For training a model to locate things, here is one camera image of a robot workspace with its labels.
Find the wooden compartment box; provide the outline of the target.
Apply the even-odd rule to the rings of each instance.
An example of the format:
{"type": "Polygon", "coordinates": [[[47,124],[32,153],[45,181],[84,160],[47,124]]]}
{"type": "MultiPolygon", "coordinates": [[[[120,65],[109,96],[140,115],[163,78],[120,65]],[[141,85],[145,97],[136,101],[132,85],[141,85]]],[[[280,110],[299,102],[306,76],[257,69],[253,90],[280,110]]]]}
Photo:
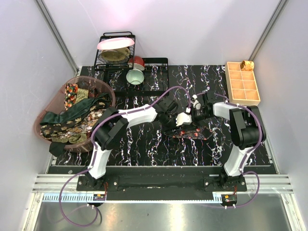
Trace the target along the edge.
{"type": "Polygon", "coordinates": [[[254,71],[241,71],[240,63],[227,62],[225,66],[229,101],[243,106],[258,106],[260,96],[254,71]]]}

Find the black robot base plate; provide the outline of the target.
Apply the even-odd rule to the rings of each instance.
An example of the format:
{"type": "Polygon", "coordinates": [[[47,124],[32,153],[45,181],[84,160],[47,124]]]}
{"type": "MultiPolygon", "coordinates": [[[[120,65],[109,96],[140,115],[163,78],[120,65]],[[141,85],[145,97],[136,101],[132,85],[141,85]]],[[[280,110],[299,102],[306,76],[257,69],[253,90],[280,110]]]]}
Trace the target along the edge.
{"type": "Polygon", "coordinates": [[[77,180],[78,191],[107,190],[109,201],[202,201],[222,194],[246,192],[244,177],[221,185],[221,167],[112,167],[106,174],[91,180],[90,175],[77,180]]]}

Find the red bowl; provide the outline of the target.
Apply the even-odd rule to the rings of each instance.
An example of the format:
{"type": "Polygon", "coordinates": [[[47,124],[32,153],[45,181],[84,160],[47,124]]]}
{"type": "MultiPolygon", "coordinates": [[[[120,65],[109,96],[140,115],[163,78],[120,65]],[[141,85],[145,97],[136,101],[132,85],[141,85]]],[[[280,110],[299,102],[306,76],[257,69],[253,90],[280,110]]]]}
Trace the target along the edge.
{"type": "Polygon", "coordinates": [[[145,70],[145,62],[144,60],[139,56],[134,56],[129,59],[128,61],[129,67],[133,67],[134,69],[139,69],[141,71],[145,70]]]}

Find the dark green tie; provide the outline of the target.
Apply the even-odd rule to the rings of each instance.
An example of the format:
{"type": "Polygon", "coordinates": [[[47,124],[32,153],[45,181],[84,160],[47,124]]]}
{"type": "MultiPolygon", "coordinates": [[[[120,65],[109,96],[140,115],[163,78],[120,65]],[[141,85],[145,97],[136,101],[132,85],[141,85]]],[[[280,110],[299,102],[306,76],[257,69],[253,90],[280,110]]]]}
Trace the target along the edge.
{"type": "Polygon", "coordinates": [[[36,125],[37,134],[50,143],[49,152],[56,157],[65,151],[90,151],[94,124],[111,105],[112,97],[105,92],[85,98],[58,114],[46,111],[36,125]]]}

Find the dark floral red-dotted tie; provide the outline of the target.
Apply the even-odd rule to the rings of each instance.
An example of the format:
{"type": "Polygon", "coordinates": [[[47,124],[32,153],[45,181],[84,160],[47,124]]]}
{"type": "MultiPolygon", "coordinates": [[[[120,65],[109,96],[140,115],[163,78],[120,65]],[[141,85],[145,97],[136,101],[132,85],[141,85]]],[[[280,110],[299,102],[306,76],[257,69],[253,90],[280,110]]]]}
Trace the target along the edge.
{"type": "Polygon", "coordinates": [[[173,138],[190,139],[190,140],[208,140],[212,136],[213,132],[207,128],[192,128],[192,129],[180,128],[180,137],[173,137],[173,138]]]}

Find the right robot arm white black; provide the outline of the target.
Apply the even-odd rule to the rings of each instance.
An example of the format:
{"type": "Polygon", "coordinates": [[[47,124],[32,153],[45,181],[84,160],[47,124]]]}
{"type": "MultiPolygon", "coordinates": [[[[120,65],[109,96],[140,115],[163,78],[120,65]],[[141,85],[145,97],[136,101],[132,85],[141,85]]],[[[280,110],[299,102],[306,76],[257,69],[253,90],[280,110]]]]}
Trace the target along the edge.
{"type": "Polygon", "coordinates": [[[244,166],[251,153],[266,139],[264,123],[257,106],[243,106],[225,101],[216,102],[217,94],[202,92],[192,96],[196,116],[201,119],[222,117],[230,124],[233,147],[224,164],[225,175],[218,179],[219,187],[229,191],[235,184],[234,177],[243,174],[244,166]]]}

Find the rolled beige tie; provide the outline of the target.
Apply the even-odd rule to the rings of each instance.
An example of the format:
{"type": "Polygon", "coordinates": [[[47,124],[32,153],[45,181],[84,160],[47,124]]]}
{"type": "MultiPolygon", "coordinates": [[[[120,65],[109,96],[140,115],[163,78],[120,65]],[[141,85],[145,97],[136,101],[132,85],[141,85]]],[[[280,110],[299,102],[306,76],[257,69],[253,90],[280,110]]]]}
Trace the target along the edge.
{"type": "Polygon", "coordinates": [[[253,71],[254,70],[254,62],[253,61],[242,61],[240,63],[241,71],[253,71]]]}

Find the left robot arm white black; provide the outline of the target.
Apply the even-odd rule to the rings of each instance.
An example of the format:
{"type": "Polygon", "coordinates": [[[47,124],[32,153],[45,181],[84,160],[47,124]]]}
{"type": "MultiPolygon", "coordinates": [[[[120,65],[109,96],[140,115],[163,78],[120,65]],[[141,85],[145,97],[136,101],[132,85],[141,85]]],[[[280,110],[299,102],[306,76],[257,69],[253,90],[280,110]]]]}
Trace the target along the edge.
{"type": "Polygon", "coordinates": [[[121,141],[128,128],[143,123],[158,121],[165,128],[176,127],[178,104],[167,97],[154,105],[145,104],[138,108],[117,110],[109,107],[92,128],[93,154],[88,166],[87,185],[97,191],[103,187],[103,176],[111,151],[121,141]]]}

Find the olive yellow plate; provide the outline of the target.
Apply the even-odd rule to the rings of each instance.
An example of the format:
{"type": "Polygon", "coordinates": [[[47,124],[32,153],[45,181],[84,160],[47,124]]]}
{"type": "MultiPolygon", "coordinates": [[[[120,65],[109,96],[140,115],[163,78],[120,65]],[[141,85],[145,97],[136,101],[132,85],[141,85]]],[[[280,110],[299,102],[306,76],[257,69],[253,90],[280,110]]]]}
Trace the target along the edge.
{"type": "Polygon", "coordinates": [[[130,56],[130,50],[127,47],[103,50],[99,55],[99,60],[107,63],[122,63],[128,60],[130,56]]]}

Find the aluminium frame rail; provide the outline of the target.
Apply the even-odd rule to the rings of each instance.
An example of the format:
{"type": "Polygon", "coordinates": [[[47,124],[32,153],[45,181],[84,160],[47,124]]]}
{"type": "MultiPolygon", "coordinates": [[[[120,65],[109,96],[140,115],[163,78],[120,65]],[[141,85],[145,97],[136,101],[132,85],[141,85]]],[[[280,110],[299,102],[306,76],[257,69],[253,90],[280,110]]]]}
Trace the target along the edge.
{"type": "MultiPolygon", "coordinates": [[[[93,189],[85,181],[83,175],[73,177],[73,174],[39,174],[35,180],[32,192],[58,193],[64,187],[65,192],[76,191],[102,191],[97,186],[93,189]]],[[[106,178],[109,192],[124,191],[128,188],[161,189],[161,188],[193,188],[213,192],[233,192],[234,189],[219,187],[216,182],[217,175],[111,175],[106,178]]],[[[292,193],[293,189],[287,175],[259,175],[244,176],[244,180],[237,186],[238,193],[292,193]]]]}

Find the pink plate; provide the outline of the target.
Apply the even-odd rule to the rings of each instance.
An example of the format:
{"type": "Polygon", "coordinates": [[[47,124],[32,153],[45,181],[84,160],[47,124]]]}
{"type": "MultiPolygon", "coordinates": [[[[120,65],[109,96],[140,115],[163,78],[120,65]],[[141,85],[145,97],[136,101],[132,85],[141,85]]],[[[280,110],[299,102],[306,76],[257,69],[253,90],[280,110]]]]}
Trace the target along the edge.
{"type": "Polygon", "coordinates": [[[114,50],[124,47],[129,47],[135,44],[135,41],[131,38],[119,37],[119,38],[110,38],[104,41],[101,41],[97,45],[98,50],[114,50]]]}

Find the colourful cartoon pattern tie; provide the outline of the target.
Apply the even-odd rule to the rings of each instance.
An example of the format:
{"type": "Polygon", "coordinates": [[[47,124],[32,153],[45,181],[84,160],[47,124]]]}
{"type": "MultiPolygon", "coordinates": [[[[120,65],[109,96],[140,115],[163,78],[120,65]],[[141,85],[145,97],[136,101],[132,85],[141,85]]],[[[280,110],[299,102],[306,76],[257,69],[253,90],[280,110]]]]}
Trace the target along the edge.
{"type": "Polygon", "coordinates": [[[64,108],[68,110],[77,100],[78,84],[67,83],[65,85],[64,108]]]}

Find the brown translucent plastic basin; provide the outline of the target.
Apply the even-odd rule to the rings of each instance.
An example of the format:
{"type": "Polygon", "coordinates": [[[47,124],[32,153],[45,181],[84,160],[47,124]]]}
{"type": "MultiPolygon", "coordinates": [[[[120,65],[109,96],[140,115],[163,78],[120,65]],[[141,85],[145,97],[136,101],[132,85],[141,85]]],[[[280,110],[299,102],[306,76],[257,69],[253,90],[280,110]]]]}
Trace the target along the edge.
{"type": "Polygon", "coordinates": [[[39,116],[37,117],[37,119],[34,123],[34,133],[35,133],[35,135],[37,135],[43,141],[47,142],[48,145],[50,143],[37,134],[38,129],[36,128],[36,125],[38,124],[39,119],[42,118],[42,116],[45,114],[46,111],[51,111],[51,112],[58,114],[58,113],[61,113],[61,111],[66,110],[64,108],[64,97],[65,97],[65,85],[67,83],[78,84],[78,89],[89,90],[88,98],[94,98],[94,97],[98,96],[99,94],[106,92],[106,93],[110,94],[110,96],[112,97],[112,105],[111,106],[114,106],[115,102],[116,102],[115,93],[112,90],[112,88],[108,84],[106,84],[105,82],[103,82],[99,79],[95,79],[93,77],[87,77],[87,76],[78,76],[78,77],[75,77],[75,78],[68,80],[58,90],[58,92],[56,93],[54,98],[52,100],[50,100],[49,104],[45,107],[45,109],[42,110],[42,112],[39,114],[39,116]]]}

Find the pale green ceramic bowl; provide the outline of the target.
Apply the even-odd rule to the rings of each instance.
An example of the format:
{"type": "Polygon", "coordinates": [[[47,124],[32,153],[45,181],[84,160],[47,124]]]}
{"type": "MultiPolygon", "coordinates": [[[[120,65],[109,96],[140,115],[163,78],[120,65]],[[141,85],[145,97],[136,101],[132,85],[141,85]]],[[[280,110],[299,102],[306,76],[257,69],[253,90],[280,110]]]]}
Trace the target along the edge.
{"type": "Polygon", "coordinates": [[[144,74],[139,69],[132,69],[127,72],[126,80],[129,84],[139,85],[144,81],[144,74]]]}

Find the olive gold patterned tie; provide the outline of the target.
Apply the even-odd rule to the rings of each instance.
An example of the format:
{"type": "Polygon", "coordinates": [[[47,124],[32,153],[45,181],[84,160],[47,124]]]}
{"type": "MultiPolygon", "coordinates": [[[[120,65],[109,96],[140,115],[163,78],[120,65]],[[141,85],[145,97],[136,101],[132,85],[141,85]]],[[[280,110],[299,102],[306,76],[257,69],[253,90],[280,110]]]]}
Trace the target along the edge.
{"type": "Polygon", "coordinates": [[[78,89],[77,91],[77,98],[75,103],[78,103],[80,101],[82,101],[83,99],[87,99],[89,95],[89,90],[87,89],[78,89]]]}

